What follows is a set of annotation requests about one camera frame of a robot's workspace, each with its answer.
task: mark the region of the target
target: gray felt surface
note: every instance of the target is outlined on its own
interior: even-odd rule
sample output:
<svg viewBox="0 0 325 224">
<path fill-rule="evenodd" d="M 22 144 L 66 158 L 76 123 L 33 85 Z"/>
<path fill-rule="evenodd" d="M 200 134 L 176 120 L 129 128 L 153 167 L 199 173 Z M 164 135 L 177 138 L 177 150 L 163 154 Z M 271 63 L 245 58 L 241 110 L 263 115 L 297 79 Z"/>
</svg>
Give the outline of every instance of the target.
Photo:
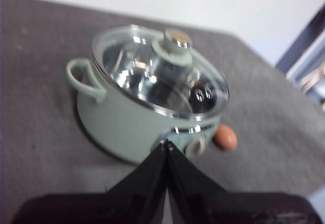
<svg viewBox="0 0 325 224">
<path fill-rule="evenodd" d="M 90 55 L 96 32 L 130 23 L 174 26 L 35 0 L 1 0 L 2 223 L 28 198 L 102 192 L 135 168 L 84 133 L 65 74 L 71 58 Z M 194 164 L 230 191 L 306 196 L 325 184 L 320 108 L 234 36 L 181 29 L 225 74 L 231 96 L 222 121 L 239 140 L 234 152 L 210 144 Z M 168 208 L 164 218 L 171 222 Z"/>
</svg>

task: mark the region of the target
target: white wall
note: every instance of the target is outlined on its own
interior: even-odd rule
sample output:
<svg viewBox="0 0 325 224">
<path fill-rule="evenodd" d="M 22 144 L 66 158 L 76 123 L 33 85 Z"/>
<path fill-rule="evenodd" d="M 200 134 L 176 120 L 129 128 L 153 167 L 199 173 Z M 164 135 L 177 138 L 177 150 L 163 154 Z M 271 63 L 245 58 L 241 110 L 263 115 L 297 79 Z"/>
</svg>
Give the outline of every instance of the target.
<svg viewBox="0 0 325 224">
<path fill-rule="evenodd" d="M 235 33 L 274 65 L 325 0 L 51 0 Z"/>
</svg>

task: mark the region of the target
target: brown egg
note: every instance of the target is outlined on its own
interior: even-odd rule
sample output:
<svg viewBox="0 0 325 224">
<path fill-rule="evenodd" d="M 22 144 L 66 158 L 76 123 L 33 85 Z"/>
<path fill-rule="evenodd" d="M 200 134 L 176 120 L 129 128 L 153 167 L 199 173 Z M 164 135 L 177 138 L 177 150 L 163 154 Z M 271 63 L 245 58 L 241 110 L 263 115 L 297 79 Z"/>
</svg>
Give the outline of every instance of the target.
<svg viewBox="0 0 325 224">
<path fill-rule="evenodd" d="M 220 124 L 214 134 L 214 142 L 223 149 L 234 150 L 237 148 L 237 137 L 232 130 L 226 124 Z"/>
</svg>

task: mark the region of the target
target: electric cooking pot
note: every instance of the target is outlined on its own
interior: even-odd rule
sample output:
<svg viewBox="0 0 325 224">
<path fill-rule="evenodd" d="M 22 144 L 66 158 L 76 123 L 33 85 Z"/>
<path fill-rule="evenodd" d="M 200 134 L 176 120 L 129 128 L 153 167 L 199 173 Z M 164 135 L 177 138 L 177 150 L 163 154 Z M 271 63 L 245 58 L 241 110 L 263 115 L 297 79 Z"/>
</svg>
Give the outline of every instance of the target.
<svg viewBox="0 0 325 224">
<path fill-rule="evenodd" d="M 103 148 L 134 163 L 165 139 L 187 156 L 205 150 L 229 90 L 187 34 L 115 27 L 94 38 L 92 54 L 70 60 L 67 75 L 79 91 L 80 119 Z M 72 74 L 76 68 L 82 81 Z"/>
</svg>

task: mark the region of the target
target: black object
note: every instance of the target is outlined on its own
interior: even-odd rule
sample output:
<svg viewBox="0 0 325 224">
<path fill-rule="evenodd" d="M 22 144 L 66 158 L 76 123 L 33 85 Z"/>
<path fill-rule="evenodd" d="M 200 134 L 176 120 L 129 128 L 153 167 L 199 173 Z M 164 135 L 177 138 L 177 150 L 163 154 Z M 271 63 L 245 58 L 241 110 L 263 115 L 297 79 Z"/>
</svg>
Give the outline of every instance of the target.
<svg viewBox="0 0 325 224">
<path fill-rule="evenodd" d="M 295 62 L 303 55 L 310 45 L 319 37 L 325 29 L 325 5 L 313 17 L 299 37 L 294 41 L 290 48 L 281 57 L 275 66 L 283 73 L 287 73 Z"/>
<path fill-rule="evenodd" d="M 167 186 L 174 223 L 321 223 L 302 197 L 227 192 L 166 141 L 107 193 L 32 199 L 13 224 L 161 223 Z"/>
</svg>

